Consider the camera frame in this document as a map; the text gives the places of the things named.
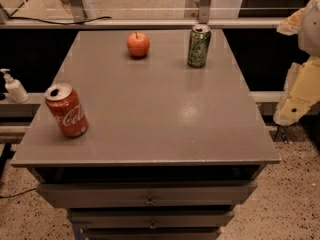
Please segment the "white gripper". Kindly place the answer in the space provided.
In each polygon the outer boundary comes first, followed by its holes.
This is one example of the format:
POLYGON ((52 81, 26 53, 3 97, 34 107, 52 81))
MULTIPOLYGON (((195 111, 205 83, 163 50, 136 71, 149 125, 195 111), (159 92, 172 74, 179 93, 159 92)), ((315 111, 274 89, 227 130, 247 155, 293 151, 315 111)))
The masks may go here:
MULTIPOLYGON (((320 0, 310 0, 283 20, 277 32, 291 36, 298 33, 298 46, 309 55, 320 55, 320 0)), ((293 63, 288 70, 284 93, 273 120, 281 126, 298 122, 320 101, 320 58, 310 57, 303 64, 293 63)))

